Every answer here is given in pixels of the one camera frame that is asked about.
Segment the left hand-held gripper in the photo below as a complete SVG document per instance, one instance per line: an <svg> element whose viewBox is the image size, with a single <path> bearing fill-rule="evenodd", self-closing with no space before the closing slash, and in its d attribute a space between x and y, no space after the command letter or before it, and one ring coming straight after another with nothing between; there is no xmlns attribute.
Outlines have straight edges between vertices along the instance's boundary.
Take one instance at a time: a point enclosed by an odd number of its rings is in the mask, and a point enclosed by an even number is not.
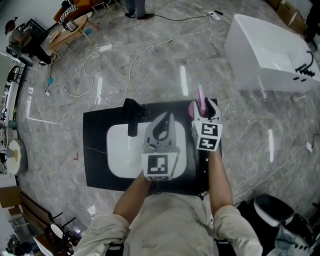
<svg viewBox="0 0 320 256"><path fill-rule="evenodd" d="M175 117L164 112L156 117L145 130L142 170L149 181L171 181L178 162Z"/></svg>

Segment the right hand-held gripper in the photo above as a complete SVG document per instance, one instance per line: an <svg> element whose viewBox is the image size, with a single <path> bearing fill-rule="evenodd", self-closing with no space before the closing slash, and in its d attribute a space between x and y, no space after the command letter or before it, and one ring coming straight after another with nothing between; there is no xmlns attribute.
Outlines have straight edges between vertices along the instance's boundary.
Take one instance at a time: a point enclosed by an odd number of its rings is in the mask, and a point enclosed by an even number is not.
<svg viewBox="0 0 320 256"><path fill-rule="evenodd" d="M222 137L223 125L220 123L221 111L210 98L205 98L208 118L202 116L197 100L192 101L191 132L197 150L215 152Z"/></svg>

